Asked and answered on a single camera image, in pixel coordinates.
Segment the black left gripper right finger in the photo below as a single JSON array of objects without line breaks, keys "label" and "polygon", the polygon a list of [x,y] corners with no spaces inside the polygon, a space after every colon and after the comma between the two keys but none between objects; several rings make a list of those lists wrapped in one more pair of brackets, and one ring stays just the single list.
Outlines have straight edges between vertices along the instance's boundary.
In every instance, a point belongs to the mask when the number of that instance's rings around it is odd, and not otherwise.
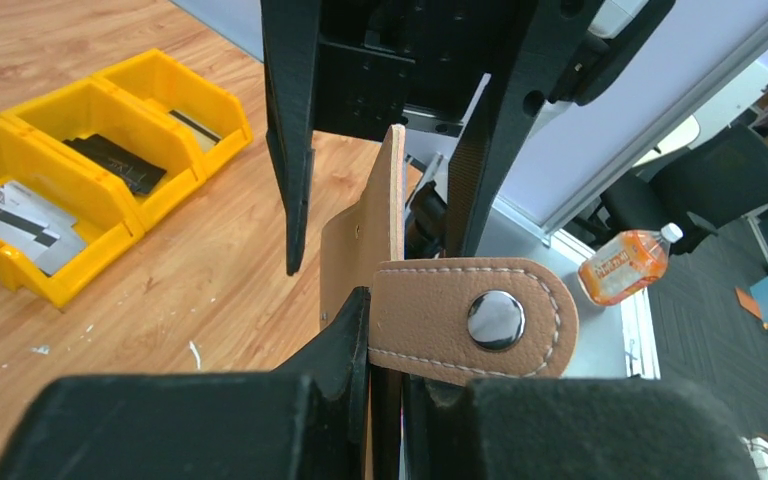
[{"label": "black left gripper right finger", "polygon": [[409,380],[413,479],[753,479],[728,408],[687,381]]}]

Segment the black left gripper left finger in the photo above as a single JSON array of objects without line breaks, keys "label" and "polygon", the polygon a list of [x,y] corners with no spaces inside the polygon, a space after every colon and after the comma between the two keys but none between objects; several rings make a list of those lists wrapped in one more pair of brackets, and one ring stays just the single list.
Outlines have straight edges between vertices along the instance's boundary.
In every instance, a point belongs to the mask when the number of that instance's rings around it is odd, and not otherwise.
[{"label": "black left gripper left finger", "polygon": [[84,375],[32,401],[0,479],[360,479],[370,294],[266,372]]}]

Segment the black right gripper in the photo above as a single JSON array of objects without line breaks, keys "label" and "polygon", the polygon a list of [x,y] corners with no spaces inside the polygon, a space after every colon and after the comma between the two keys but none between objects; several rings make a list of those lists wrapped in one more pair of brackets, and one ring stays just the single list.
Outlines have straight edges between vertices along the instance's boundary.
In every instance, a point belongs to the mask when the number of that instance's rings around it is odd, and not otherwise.
[{"label": "black right gripper", "polygon": [[452,125],[489,79],[450,159],[444,254],[475,255],[502,183],[547,102],[595,48],[599,1],[262,1],[266,140],[302,264],[315,129],[380,141],[410,111]]}]

